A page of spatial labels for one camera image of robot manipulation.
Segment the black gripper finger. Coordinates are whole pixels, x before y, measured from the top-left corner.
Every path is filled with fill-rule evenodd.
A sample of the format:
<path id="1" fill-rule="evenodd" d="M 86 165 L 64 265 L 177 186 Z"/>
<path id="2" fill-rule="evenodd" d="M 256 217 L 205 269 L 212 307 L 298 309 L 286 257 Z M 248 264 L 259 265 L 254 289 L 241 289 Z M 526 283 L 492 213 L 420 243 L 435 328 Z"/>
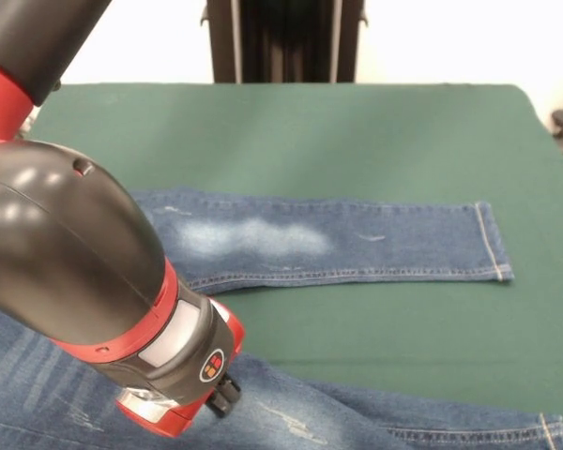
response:
<path id="1" fill-rule="evenodd" d="M 230 404 L 237 403 L 241 398 L 241 388 L 228 373 L 221 377 L 218 383 L 218 392 Z"/>
<path id="2" fill-rule="evenodd" d="M 229 414 L 229 401 L 220 392 L 213 392 L 206 400 L 205 405 L 219 418 L 226 417 Z"/>

